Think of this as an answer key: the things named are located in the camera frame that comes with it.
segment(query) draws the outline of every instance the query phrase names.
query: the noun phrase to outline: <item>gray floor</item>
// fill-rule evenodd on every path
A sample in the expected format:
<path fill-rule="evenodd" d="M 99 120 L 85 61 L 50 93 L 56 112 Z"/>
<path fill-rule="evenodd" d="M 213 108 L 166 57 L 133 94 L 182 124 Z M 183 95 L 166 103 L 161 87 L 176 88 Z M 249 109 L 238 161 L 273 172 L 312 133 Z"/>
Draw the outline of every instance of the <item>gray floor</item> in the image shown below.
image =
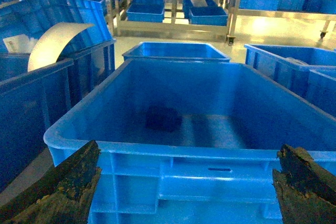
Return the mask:
<path fill-rule="evenodd" d="M 336 31 L 332 32 L 334 22 L 331 22 L 329 33 L 320 40 L 320 30 L 324 22 L 319 20 L 289 20 L 281 18 L 240 17 L 237 20 L 236 40 L 233 46 L 228 46 L 215 37 L 183 34 L 148 34 L 127 33 L 117 37 L 115 44 L 115 66 L 123 63 L 122 54 L 142 41 L 176 41 L 176 42 L 208 42 L 232 58 L 232 62 L 245 62 L 246 50 L 244 44 L 270 44 L 288 46 L 307 46 L 325 49 L 336 48 Z M 35 159 L 25 171 L 20 174 L 1 194 L 0 205 L 5 204 L 29 185 L 37 181 L 52 166 L 49 151 L 46 149 Z"/>

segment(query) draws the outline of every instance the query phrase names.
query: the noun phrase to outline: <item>dark object in crate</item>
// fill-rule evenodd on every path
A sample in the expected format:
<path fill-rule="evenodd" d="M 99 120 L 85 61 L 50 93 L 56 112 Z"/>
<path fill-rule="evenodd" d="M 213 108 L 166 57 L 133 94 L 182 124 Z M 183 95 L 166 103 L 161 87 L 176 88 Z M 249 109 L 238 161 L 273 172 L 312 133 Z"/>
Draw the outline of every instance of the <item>dark object in crate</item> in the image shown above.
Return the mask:
<path fill-rule="evenodd" d="M 101 173 L 97 167 L 99 154 L 97 143 L 88 142 L 0 207 L 0 223 L 87 223 Z"/>
<path fill-rule="evenodd" d="M 283 145 L 278 157 L 273 181 L 284 224 L 336 223 L 336 177 L 303 148 Z"/>
<path fill-rule="evenodd" d="M 173 132 L 182 123 L 182 117 L 175 109 L 151 106 L 146 113 L 146 128 L 157 131 Z"/>

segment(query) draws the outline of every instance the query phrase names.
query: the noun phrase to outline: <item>crate rim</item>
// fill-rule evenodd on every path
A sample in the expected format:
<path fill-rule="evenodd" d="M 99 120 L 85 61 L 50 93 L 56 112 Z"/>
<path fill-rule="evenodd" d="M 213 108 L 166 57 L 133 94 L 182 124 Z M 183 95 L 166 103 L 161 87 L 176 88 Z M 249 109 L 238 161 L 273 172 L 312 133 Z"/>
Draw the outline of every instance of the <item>crate rim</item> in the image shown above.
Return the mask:
<path fill-rule="evenodd" d="M 138 49 L 139 47 L 141 47 L 144 43 L 151 43 L 151 44 L 189 44 L 189 45 L 194 45 L 194 44 L 202 44 L 202 45 L 207 45 L 209 47 L 211 47 L 212 50 L 216 51 L 218 54 L 221 54 L 221 55 L 224 55 L 223 52 L 219 51 L 217 48 L 215 48 L 213 45 L 211 45 L 210 43 L 192 43 L 192 42 L 187 42 L 187 43 L 181 43 L 181 42 L 161 42 L 161 41 L 143 41 L 143 42 L 140 42 L 139 44 L 137 44 L 135 47 L 132 47 L 131 49 L 129 49 L 128 51 L 124 52 L 122 54 L 123 57 L 132 57 L 132 58 L 144 58 L 143 56 L 136 56 L 136 55 L 132 55 L 131 52 Z M 232 58 L 227 56 L 227 55 L 224 55 L 225 57 L 223 59 L 228 59 L 228 60 L 231 60 Z M 160 56 L 150 56 L 150 59 L 162 59 L 162 57 Z M 169 57 L 164 57 L 165 59 L 176 59 L 176 57 L 173 57 L 173 56 L 169 56 Z M 187 59 L 190 59 L 190 57 L 179 57 L 179 59 L 181 60 L 187 60 Z M 204 58 L 193 58 L 195 60 L 204 60 Z M 218 58 L 216 59 L 212 59 L 212 58 L 207 58 L 206 60 L 217 60 L 218 61 Z"/>
<path fill-rule="evenodd" d="M 108 76 L 98 87 L 90 92 L 83 100 L 77 103 L 69 112 L 78 112 L 84 109 L 88 104 L 94 101 L 101 93 L 101 89 L 105 89 L 110 85 L 110 82 L 118 78 L 118 75 L 133 61 L 164 61 L 164 62 L 185 62 L 181 60 L 160 60 L 160 59 L 128 59 L 126 60 L 116 71 Z M 236 65 L 237 68 L 246 68 L 249 71 L 257 73 L 260 78 L 272 82 L 272 84 L 283 89 L 286 93 L 293 95 L 296 99 L 301 100 L 305 106 L 309 106 L 316 110 L 316 113 L 323 114 L 325 121 L 328 123 L 336 124 L 336 118 L 312 105 L 305 99 L 287 90 L 280 84 L 260 75 L 260 73 L 253 69 L 251 66 L 247 66 L 243 63 L 227 63 L 227 62 L 197 62 L 197 64 L 224 64 L 224 65 Z M 59 131 L 56 131 L 58 126 L 68 124 L 72 115 L 66 113 L 62 116 L 54 125 L 52 125 L 44 134 L 44 142 L 52 148 L 61 150 L 78 150 L 88 140 L 70 139 L 61 136 Z M 134 155 L 151 155 L 151 156 L 172 156 L 172 157 L 193 157 L 193 158 L 210 158 L 221 160 L 254 160 L 254 161 L 277 161 L 276 153 L 278 150 L 254 150 L 254 149 L 220 149 L 220 148 L 206 148 L 206 147 L 184 147 L 184 146 L 167 146 L 167 145 L 153 145 L 153 144 L 136 144 L 136 143 L 120 143 L 120 142 L 104 142 L 97 141 L 99 148 L 102 152 L 106 153 L 125 153 Z M 312 157 L 317 162 L 330 162 L 336 161 L 336 152 L 333 151 L 309 151 Z"/>
<path fill-rule="evenodd" d="M 261 44 L 245 44 L 244 47 L 247 49 L 251 49 L 253 51 L 258 50 L 260 54 L 264 56 L 272 56 L 273 58 L 276 59 L 276 61 L 279 61 L 283 63 L 286 66 L 290 66 L 293 69 L 300 70 L 300 71 L 309 71 L 313 69 L 325 69 L 325 70 L 333 70 L 336 69 L 336 66 L 328 66 L 328 65 L 308 65 L 308 66 L 303 66 L 303 65 L 298 65 L 293 62 L 290 62 L 286 60 L 284 57 L 281 57 L 279 55 L 273 54 L 272 52 L 268 52 L 264 49 L 259 48 L 258 46 L 266 46 L 266 47 L 290 47 L 290 48 L 310 48 L 310 49 L 318 49 L 322 51 L 327 51 L 327 52 L 333 52 L 331 50 L 326 50 L 323 48 L 315 48 L 315 47 L 297 47 L 297 46 L 279 46 L 279 45 L 261 45 Z"/>

